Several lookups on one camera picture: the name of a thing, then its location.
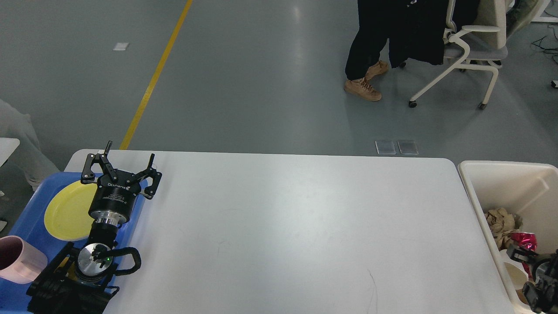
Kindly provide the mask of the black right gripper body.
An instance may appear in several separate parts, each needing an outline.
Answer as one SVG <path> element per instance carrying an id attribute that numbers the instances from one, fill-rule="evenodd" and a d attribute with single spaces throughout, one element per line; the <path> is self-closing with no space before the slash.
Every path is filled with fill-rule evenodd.
<path id="1" fill-rule="evenodd" d="M 537 282 L 538 278 L 545 274 L 554 257 L 555 254 L 538 254 L 530 257 L 530 274 L 534 282 Z"/>

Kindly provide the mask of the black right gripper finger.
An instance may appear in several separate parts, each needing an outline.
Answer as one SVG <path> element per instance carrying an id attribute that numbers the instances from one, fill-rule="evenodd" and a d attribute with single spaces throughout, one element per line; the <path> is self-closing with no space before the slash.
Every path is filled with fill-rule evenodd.
<path id="1" fill-rule="evenodd" d="M 511 260 L 527 265 L 534 264 L 538 259 L 538 254 L 536 252 L 520 246 L 509 246 L 507 248 L 507 255 Z"/>

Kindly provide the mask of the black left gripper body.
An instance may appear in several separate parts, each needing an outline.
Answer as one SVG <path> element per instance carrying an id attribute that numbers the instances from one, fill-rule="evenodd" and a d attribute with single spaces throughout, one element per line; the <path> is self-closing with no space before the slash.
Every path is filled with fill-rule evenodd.
<path id="1" fill-rule="evenodd" d="M 140 183 L 131 186 L 98 184 L 89 208 L 89 216 L 93 219 L 111 217 L 118 219 L 118 224 L 127 223 L 141 189 Z"/>

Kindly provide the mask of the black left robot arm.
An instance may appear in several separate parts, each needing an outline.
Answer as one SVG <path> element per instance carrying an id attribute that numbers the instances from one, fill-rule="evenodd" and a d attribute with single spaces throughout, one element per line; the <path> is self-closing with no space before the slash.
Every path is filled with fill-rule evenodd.
<path id="1" fill-rule="evenodd" d="M 162 178 L 153 165 L 132 173 L 113 167 L 104 151 L 86 157 L 80 183 L 95 185 L 88 215 L 89 236 L 82 246 L 69 241 L 30 284 L 27 310 L 34 314 L 101 314 L 119 292 L 115 276 L 129 276 L 141 268 L 136 248 L 119 244 L 119 231 L 133 217 L 138 196 L 152 199 Z"/>

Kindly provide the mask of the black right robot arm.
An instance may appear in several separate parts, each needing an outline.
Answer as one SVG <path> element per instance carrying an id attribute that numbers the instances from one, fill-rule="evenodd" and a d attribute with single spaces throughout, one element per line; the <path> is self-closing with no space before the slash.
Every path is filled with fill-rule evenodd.
<path id="1" fill-rule="evenodd" d="M 558 312 L 558 256 L 538 254 L 517 245 L 510 245 L 506 254 L 516 262 L 528 266 L 533 282 L 526 282 L 522 294 L 532 312 L 556 314 Z"/>

